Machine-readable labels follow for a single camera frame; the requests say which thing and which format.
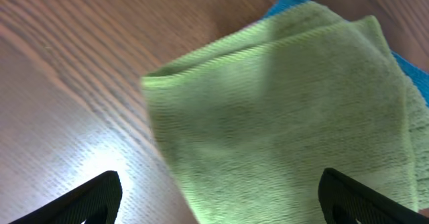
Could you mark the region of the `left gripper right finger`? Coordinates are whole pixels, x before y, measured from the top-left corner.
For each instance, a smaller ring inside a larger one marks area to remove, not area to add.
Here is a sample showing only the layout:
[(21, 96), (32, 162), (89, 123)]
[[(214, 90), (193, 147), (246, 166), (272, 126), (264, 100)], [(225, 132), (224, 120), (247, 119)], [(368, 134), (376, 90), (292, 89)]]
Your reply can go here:
[(428, 224), (428, 218), (373, 189), (326, 168), (318, 200), (328, 224)]

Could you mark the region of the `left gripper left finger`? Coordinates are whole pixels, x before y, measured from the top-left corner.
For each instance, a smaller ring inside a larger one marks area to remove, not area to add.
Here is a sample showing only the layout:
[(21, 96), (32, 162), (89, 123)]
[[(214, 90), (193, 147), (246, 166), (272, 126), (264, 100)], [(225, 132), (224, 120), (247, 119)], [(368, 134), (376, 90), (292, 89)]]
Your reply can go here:
[(106, 171), (11, 224), (114, 224), (123, 191), (116, 171)]

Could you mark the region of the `green microfiber cloth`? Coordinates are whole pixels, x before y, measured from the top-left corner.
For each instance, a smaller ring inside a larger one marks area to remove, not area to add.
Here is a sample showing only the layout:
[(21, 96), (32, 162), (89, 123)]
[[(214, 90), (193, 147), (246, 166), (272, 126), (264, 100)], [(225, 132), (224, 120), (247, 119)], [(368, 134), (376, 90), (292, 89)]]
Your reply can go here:
[(306, 2), (143, 77), (159, 150), (199, 223), (322, 223), (334, 168), (428, 207), (428, 107), (377, 19)]

